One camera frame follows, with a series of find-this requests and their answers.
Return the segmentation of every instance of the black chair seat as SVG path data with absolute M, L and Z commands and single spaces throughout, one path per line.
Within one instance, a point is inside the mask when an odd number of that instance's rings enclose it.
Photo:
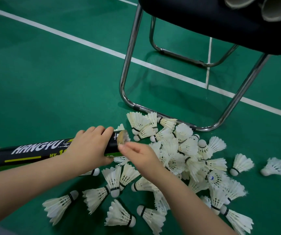
M 271 55 L 281 55 L 281 22 L 262 19 L 260 8 L 231 10 L 223 0 L 138 0 L 148 14 L 185 29 Z

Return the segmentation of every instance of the forearm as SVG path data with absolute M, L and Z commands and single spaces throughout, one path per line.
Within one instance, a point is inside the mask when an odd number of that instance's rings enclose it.
M 172 214 L 185 234 L 235 235 L 181 180 L 166 169 L 152 180 L 165 196 Z
M 82 168 L 74 167 L 80 166 L 62 154 L 0 172 L 0 221 L 42 192 L 78 176 Z

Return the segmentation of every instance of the hand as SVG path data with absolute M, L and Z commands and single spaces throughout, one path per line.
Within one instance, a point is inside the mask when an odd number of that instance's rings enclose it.
M 150 182 L 166 170 L 159 161 L 154 150 L 146 144 L 127 142 L 118 147 L 120 153 L 127 157 L 138 169 L 140 174 Z
M 78 131 L 64 154 L 76 163 L 79 175 L 113 162 L 113 158 L 104 156 L 113 130 L 113 127 L 105 130 L 103 126 L 98 126 Z

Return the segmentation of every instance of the pile of shuttlecocks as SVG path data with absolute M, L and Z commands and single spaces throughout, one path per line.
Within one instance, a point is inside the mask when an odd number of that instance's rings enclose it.
M 247 194 L 245 187 L 227 175 L 224 158 L 211 159 L 214 153 L 226 148 L 223 140 L 213 136 L 207 144 L 205 140 L 200 139 L 198 134 L 193 134 L 193 130 L 185 123 L 177 124 L 177 119 L 157 117 L 156 112 L 148 115 L 130 112 L 127 114 L 127 118 L 131 124 L 135 141 L 138 142 L 143 138 L 150 137 L 152 143 L 149 146 L 164 167 L 179 179 L 189 180 L 188 187 L 194 193 L 209 190 L 210 198 L 202 196 L 201 200 L 216 215 L 223 214 L 237 233 L 241 235 L 245 232 L 250 233 L 254 224 L 252 219 L 226 207 L 232 200 Z M 157 124 L 163 126 L 162 130 L 158 131 Z M 115 131 L 119 130 L 124 130 L 123 124 Z M 107 186 L 83 191 L 84 202 L 88 207 L 89 214 L 92 214 L 98 208 L 107 195 L 111 194 L 113 198 L 117 198 L 120 191 L 140 176 L 139 172 L 128 164 L 129 160 L 126 157 L 116 157 L 114 161 L 118 163 L 115 168 L 106 168 L 101 171 L 107 181 Z M 229 172 L 232 176 L 237 176 L 253 167 L 254 163 L 250 158 L 243 154 L 237 154 Z M 267 165 L 260 172 L 264 176 L 281 175 L 281 160 L 277 158 L 268 159 Z M 99 169 L 97 168 L 83 175 L 98 174 Z M 144 177 L 132 183 L 131 189 L 134 192 L 140 190 L 153 192 L 155 208 L 150 209 L 139 205 L 136 212 L 147 222 L 153 234 L 159 234 L 166 220 L 165 216 L 170 209 L 162 192 Z M 53 225 L 57 224 L 66 208 L 77 197 L 78 192 L 72 191 L 69 195 L 43 203 L 45 211 L 48 212 L 47 216 L 51 218 L 50 222 Z M 104 224 L 106 226 L 125 225 L 133 227 L 136 224 L 136 218 L 129 214 L 115 199 L 109 207 Z

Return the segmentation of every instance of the chair leg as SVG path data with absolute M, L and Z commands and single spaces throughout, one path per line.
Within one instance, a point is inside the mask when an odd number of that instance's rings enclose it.
M 124 60 L 122 75 L 121 75 L 121 79 L 120 79 L 119 91 L 120 91 L 121 98 L 128 106 L 130 106 L 131 108 L 133 108 L 136 111 L 142 111 L 144 113 L 151 113 L 151 112 L 155 112 L 155 111 L 130 101 L 126 96 L 125 89 L 124 89 L 127 73 L 129 71 L 129 67 L 130 67 L 130 63 L 131 63 L 131 59 L 132 59 L 133 50 L 135 47 L 135 42 L 136 42 L 139 26 L 141 23 L 142 14 L 143 14 L 143 9 L 138 4 L 133 27 L 132 27 L 132 32 L 131 32 L 131 36 L 130 36 L 130 41 L 129 41 L 129 45 L 127 47 L 127 53 L 126 53 L 125 60 Z M 267 62 L 267 60 L 269 59 L 269 57 L 270 57 L 270 55 L 268 55 L 268 54 L 262 54 L 260 56 L 259 60 L 255 64 L 255 66 L 252 68 L 252 70 L 248 74 L 247 78 L 242 83 L 242 85 L 238 89 L 237 93 L 235 94 L 235 96 L 233 97 L 231 102 L 228 104 L 228 106 L 222 113 L 218 122 L 216 122 L 212 126 L 208 126 L 208 127 L 197 127 L 194 124 L 183 122 L 181 120 L 178 120 L 177 123 L 178 124 L 185 123 L 188 126 L 190 126 L 194 131 L 202 131 L 202 132 L 207 132 L 207 131 L 211 131 L 211 130 L 218 128 L 226 120 L 226 118 L 230 115 L 232 110 L 235 108 L 237 103 L 240 101 L 242 96 L 245 94 L 247 89 L 250 87 L 252 82 L 255 80 L 256 76 L 259 74 L 261 69 L 264 67 L 264 65 Z M 159 113 L 159 112 L 157 112 L 157 117 L 172 118 L 170 116 L 167 116 L 167 115 Z
M 152 16 L 151 17 L 151 25 L 150 25 L 150 32 L 149 32 L 149 41 L 150 41 L 150 44 L 151 46 L 157 50 L 160 54 L 163 54 L 163 55 L 167 55 L 167 56 L 170 56 L 170 57 L 173 57 L 173 58 L 176 58 L 176 59 L 180 59 L 180 60 L 183 60 L 185 62 L 188 62 L 188 63 L 192 63 L 194 65 L 197 65 L 198 67 L 203 67 L 203 68 L 211 68 L 211 67 L 215 67 L 215 66 L 218 66 L 219 64 L 223 63 L 225 61 L 225 59 L 231 54 L 234 52 L 234 50 L 237 49 L 238 45 L 237 44 L 234 44 L 230 49 L 229 51 L 227 51 L 225 53 L 225 55 L 223 55 L 223 57 L 215 62 L 215 63 L 204 63 L 202 61 L 198 61 L 198 60 L 194 60 L 194 59 L 190 59 L 190 58 L 187 58 L 185 56 L 182 56 L 182 55 L 179 55 L 179 54 L 176 54 L 176 53 L 173 53 L 171 51 L 168 51 L 164 48 L 160 48 L 158 47 L 155 42 L 154 42 L 154 31 L 155 31 L 155 25 L 156 25 L 156 17 Z

